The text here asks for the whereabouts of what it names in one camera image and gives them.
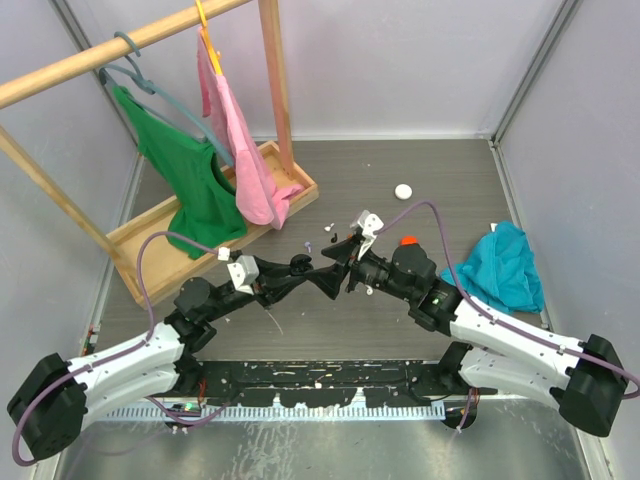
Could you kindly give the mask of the black charging case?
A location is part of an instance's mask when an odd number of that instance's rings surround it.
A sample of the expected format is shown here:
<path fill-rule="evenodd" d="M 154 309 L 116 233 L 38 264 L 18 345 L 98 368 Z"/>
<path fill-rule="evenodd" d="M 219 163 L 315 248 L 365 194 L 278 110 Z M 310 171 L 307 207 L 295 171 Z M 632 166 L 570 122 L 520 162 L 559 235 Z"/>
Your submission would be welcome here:
<path fill-rule="evenodd" d="M 291 258 L 289 263 L 290 272 L 293 276 L 303 275 L 305 272 L 312 270 L 312 258 L 307 254 L 297 254 Z"/>

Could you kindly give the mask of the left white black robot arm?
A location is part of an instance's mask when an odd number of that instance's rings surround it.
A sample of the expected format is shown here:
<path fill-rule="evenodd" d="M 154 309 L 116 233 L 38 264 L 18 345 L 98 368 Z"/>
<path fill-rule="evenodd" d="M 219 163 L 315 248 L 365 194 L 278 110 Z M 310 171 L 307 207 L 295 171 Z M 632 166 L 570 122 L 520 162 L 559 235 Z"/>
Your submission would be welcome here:
<path fill-rule="evenodd" d="M 265 308 L 307 279 L 311 258 L 268 262 L 235 252 L 229 279 L 215 286 L 202 277 L 187 280 L 161 322 L 106 350 L 63 359 L 41 358 L 7 405 L 15 424 L 12 456 L 31 466 L 66 449 L 103 415 L 134 400 L 173 391 L 194 393 L 200 365 L 194 355 L 216 334 L 213 322 L 253 302 Z"/>

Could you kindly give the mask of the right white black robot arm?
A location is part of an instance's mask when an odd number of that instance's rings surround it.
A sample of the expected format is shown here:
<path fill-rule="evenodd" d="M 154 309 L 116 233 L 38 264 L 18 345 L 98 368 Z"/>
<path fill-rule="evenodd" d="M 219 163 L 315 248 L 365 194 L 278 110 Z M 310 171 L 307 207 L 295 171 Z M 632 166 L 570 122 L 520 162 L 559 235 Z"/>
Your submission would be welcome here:
<path fill-rule="evenodd" d="M 386 293 L 406 302 L 420 327 L 452 338 L 438 364 L 444 390 L 509 392 L 555 409 L 588 434 L 610 434 L 629 381 L 609 340 L 559 335 L 465 297 L 417 243 L 386 259 L 362 251 L 362 242 L 354 235 L 325 248 L 333 265 L 306 272 L 307 279 L 331 299 L 357 284 Z"/>

